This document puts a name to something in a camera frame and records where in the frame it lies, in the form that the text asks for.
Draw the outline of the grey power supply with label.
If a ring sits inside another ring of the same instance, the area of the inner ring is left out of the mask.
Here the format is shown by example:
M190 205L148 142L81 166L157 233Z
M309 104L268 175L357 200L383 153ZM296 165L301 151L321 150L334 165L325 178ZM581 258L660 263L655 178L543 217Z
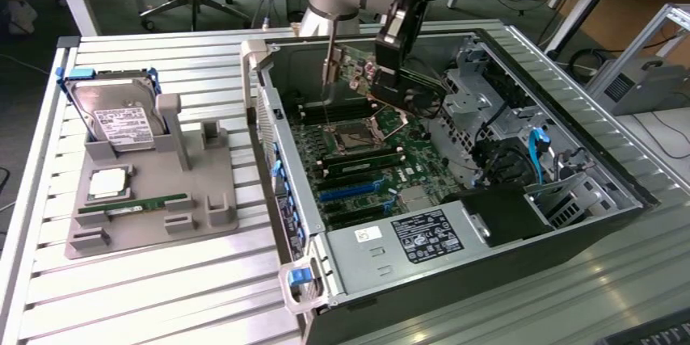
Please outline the grey power supply with label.
M459 201L338 229L326 242L349 296L421 279L488 251Z

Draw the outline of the grey computer tower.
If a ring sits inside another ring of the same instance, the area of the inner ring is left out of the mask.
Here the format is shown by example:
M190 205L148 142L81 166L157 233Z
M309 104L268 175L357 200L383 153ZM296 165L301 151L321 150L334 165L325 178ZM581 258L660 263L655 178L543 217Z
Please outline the grey computer tower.
M597 105L612 116L625 116L656 109L667 110L680 101L680 86L690 76L690 69L657 56L631 59L605 86L599 75L616 60L607 60L589 79L585 90Z

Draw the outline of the grey plastic parts rack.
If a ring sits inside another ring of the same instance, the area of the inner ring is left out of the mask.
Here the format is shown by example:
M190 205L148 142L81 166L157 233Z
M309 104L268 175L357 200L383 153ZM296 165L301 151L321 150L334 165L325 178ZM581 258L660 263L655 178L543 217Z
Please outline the grey plastic parts rack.
M158 95L154 107L165 120L166 134L154 137L152 149L117 153L102 141L85 144L64 246L66 259L217 235L238 227L225 129L217 122L204 121L194 130L182 131L177 119L181 102L176 94ZM89 200L92 173L113 168L126 170L125 192L116 197ZM189 199L168 201L164 208L152 211L136 207L76 212L89 205L180 193L188 194Z

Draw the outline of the aluminium profile frame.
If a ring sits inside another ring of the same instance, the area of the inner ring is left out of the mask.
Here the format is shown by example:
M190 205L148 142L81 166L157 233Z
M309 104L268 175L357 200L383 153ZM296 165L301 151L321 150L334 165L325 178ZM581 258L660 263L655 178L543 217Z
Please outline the aluminium profile frame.
M595 73L585 90L591 97L597 97L608 88L623 71L625 65L639 56L648 56L649 49L653 55L665 60L683 40L690 39L690 4L667 3L649 19L629 45L619 56L607 63Z

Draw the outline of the black stand pole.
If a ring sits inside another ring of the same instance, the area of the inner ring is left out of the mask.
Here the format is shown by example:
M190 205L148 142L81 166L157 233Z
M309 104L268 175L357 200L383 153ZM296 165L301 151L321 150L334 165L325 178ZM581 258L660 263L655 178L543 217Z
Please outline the black stand pole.
M601 0L581 0L575 4L573 10L564 20L567 28L561 27L557 29L553 40L545 48L545 55L549 59L557 59L560 52L573 38L575 33L580 30L585 19L600 1Z

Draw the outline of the silver metal disk bay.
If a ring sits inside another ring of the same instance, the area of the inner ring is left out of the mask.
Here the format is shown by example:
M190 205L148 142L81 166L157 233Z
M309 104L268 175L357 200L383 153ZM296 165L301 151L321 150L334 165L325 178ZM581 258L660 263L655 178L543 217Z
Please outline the silver metal disk bay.
M544 124L545 115L537 105L504 107L503 99L481 74L445 71L445 80L457 91L447 95L436 117L428 123L431 142L448 159L449 172L465 187L479 177L472 162L473 143L484 138L501 140L519 137L527 141L529 130Z

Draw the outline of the graphics card with metal bracket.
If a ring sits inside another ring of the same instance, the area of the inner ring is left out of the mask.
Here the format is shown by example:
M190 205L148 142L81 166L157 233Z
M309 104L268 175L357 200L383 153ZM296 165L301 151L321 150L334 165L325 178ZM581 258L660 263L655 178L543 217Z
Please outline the graphics card with metal bracket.
M451 92L443 77L436 72L427 75L405 67L392 74L377 64L371 52L334 42L336 29L332 26L328 35L321 92L344 82L349 90L384 107L421 119L435 118Z

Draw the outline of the hard disk in blue carrier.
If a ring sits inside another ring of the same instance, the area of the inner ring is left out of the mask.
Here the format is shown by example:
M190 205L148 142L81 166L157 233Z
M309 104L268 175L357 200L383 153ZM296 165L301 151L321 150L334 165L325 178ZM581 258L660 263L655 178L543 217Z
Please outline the hard disk in blue carrier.
M154 147L166 134L156 111L160 94L153 68L101 70L76 67L58 75L57 85L86 126L86 139L105 141L116 152Z

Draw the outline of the silver CPU chip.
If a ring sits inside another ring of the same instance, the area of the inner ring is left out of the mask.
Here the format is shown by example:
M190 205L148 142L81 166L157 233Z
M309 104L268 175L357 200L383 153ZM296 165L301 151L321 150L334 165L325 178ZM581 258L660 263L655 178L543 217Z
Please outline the silver CPU chip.
M98 200L120 196L126 189L126 170L113 168L92 173L86 198Z

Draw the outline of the black RAM stick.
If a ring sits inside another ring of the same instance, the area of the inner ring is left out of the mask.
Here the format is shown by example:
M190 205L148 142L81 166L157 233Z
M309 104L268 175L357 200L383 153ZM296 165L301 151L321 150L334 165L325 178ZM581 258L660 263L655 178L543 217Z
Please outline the black RAM stick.
M399 166L405 159L405 154L391 154L334 163L322 168L322 177L325 179L334 179L383 170Z

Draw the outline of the black expansion slot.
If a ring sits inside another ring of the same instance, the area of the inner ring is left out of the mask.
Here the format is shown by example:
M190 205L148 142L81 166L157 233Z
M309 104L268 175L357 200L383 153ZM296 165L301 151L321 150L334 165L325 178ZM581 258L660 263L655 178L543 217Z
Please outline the black expansion slot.
M384 205L376 204L365 208L330 214L326 217L329 229L341 229L385 217L389 210Z
M316 189L318 191L326 191L330 189L336 189L338 187L357 185L360 183L371 183L375 179L376 178L373 175L367 174L349 175L338 178L324 179L320 183L316 184Z

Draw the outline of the green motherboard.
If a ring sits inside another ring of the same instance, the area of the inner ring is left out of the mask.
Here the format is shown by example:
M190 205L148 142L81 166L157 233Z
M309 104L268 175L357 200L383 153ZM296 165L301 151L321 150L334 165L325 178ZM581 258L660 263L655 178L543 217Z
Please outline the green motherboard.
M373 114L383 105L372 101L367 102L371 104ZM365 208L376 204L384 205L389 210L385 217L392 217L408 212L399 197L400 191L408 187L421 186L424 191L429 194L435 205L441 202L447 195L465 188L465 186L456 181L449 172L448 159L440 156L431 142L428 124L420 119L407 115L407 126L387 140L380 141L380 147L376 149L356 154L338 155L333 153L326 134L332 131L337 123L352 120L330 122L330 131L324 131L325 124L304 125L300 123L300 112L297 106L288 118L288 124L301 160L301 166L305 169L305 177L312 190L316 209L328 231L336 230L328 228L326 217L330 214ZM355 120L365 120L368 123L368 117ZM371 183L380 184L380 188L376 192L352 196L341 200L325 202L318 200L318 195L322 192L368 184L360 183L348 187L318 191L316 184L325 179L322 177L324 167L334 163L391 154L405 154L405 161L396 167L363 173L375 176L376 179Z

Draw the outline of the black office chair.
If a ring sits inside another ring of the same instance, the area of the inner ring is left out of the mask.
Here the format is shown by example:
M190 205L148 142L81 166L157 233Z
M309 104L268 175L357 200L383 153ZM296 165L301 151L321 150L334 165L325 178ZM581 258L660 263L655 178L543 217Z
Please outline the black office chair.
M189 29L194 32L198 27L198 15L202 7L205 6L237 19L241 22L242 28L249 28L249 16L234 8L233 5L233 0L222 0L222 2L217 2L214 0L166 0L161 5L148 8L145 11L138 13L140 24L144 30L152 32L154 30L154 22L150 20L150 17L188 6L190 10Z

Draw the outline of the silver chipset heatsink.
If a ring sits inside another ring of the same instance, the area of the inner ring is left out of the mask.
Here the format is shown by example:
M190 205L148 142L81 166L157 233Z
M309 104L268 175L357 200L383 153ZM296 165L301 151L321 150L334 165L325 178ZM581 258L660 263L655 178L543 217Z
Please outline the silver chipset heatsink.
M399 197L408 212L429 208L435 205L429 194L424 191L421 186L403 189L399 193Z

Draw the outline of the blue case latch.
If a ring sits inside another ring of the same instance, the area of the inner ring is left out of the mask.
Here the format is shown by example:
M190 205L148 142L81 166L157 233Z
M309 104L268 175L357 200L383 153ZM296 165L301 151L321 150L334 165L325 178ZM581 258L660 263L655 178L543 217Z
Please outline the blue case latch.
M297 287L298 285L308 284L313 280L313 275L308 267L298 267L290 269L286 275L286 282L289 287Z

